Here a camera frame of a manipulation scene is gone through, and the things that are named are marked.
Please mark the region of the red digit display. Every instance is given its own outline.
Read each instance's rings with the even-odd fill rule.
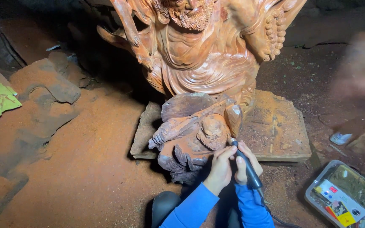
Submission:
[[[329,188],[329,190],[331,190],[333,193],[337,192],[337,189],[335,189],[333,186]]]

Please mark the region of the carved nose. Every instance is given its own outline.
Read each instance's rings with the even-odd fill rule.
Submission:
[[[188,4],[185,5],[187,9],[194,9],[198,4],[198,0],[188,0]]]

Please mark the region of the knee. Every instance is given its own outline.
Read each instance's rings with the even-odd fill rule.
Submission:
[[[172,191],[164,191],[156,196],[153,200],[153,209],[155,208],[175,208],[181,199]]]

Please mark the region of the ground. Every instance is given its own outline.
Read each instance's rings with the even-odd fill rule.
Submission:
[[[329,92],[345,47],[285,47],[274,61],[261,66],[257,89],[283,96],[303,112],[308,136],[322,165],[338,159],[365,176],[365,150],[357,153],[337,146],[344,156],[330,147],[328,140],[331,128],[365,114],[365,99],[339,102]],[[128,155],[144,104],[137,102],[125,86],[119,91],[93,81],[90,89],[98,87],[111,89],[84,90],[82,97],[93,93],[98,98],[58,129],[40,151],[45,159],[17,166],[15,170],[27,175],[28,180],[4,206],[0,227],[140,228],[150,220],[148,207],[157,194],[181,192],[181,185],[168,183],[167,174],[156,161],[132,160]],[[9,116],[3,114],[0,121]],[[263,164],[263,169],[265,197],[274,215],[302,227],[331,226],[304,200],[305,190],[319,169],[309,161],[289,167]],[[0,177],[0,196],[15,187],[12,181]],[[229,194],[222,193],[220,204],[202,227],[225,227],[226,213],[220,211]]]

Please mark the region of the blue shirt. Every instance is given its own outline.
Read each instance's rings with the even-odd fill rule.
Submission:
[[[239,210],[244,228],[273,228],[271,215],[261,204],[259,193],[246,185],[235,184],[239,199]],[[205,221],[210,210],[218,202],[214,195],[201,183],[171,214],[160,228],[196,228]]]

